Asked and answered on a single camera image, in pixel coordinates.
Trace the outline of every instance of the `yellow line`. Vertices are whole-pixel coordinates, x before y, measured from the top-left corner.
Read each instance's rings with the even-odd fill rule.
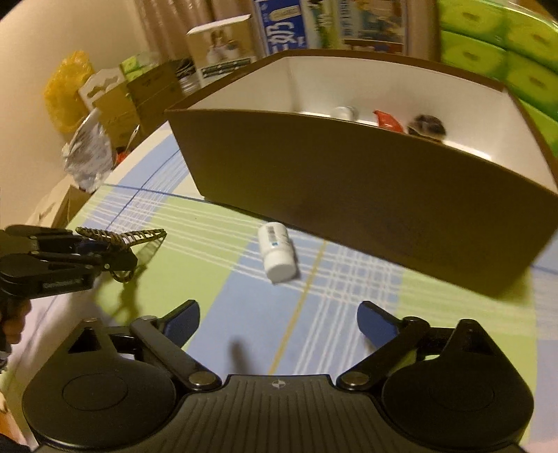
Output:
[[[302,294],[300,295],[299,301],[296,304],[295,312],[292,314],[291,320],[288,323],[287,330],[285,330],[285,334],[281,339],[281,344],[279,345],[279,349],[275,353],[275,357],[273,358],[273,362],[270,366],[269,371],[267,374],[275,374],[277,367],[279,366],[279,362],[283,357],[283,353],[285,352],[285,348],[287,347],[287,343],[289,338],[291,337],[292,331],[295,328],[296,321],[299,320],[300,312],[302,311],[302,307],[304,305],[304,301],[306,300],[306,296],[312,286],[312,282],[314,281],[314,277],[316,276],[316,272],[318,271],[318,265],[324,255],[325,252],[326,241],[322,241],[320,249],[318,250],[318,254],[316,255],[316,259],[314,260],[314,264],[312,265],[312,270],[310,271],[310,275],[306,279],[306,283],[304,288],[302,289]]]

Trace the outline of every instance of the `bottle cap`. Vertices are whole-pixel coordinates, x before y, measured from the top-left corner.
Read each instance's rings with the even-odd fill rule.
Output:
[[[263,269],[272,283],[285,282],[296,274],[295,257],[286,250],[272,250],[263,260]]]
[[[352,105],[342,105],[335,107],[331,111],[332,118],[344,119],[345,121],[356,121],[358,119],[358,111]]]

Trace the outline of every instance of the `logo symbol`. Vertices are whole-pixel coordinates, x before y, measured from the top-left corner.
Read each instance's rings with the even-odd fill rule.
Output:
[[[274,381],[271,383],[271,385],[274,386],[277,390],[280,390],[280,389],[282,389],[284,386],[286,386],[287,383],[286,383],[284,380],[277,379],[277,380],[274,380]]]

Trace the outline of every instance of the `white pill bottle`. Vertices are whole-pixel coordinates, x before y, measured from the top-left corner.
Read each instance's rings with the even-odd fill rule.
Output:
[[[258,229],[259,252],[263,269],[272,283],[281,283],[296,275],[295,251],[287,228],[279,222],[263,224]]]

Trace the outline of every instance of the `brown box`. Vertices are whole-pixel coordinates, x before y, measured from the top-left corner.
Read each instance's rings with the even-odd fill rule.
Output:
[[[192,28],[186,35],[188,49],[201,86],[257,60],[249,14]]]
[[[76,186],[71,176],[66,176],[42,198],[26,224],[66,228],[90,197]]]
[[[125,82],[94,102],[101,110],[100,122],[113,148],[125,147],[134,129],[141,125],[147,137],[166,121],[165,109],[184,95],[172,64],[162,64],[140,77]]]
[[[329,117],[351,105],[359,121]],[[374,127],[440,118],[435,143]],[[558,227],[557,163],[504,85],[410,57],[285,51],[167,111],[202,195],[482,293]]]

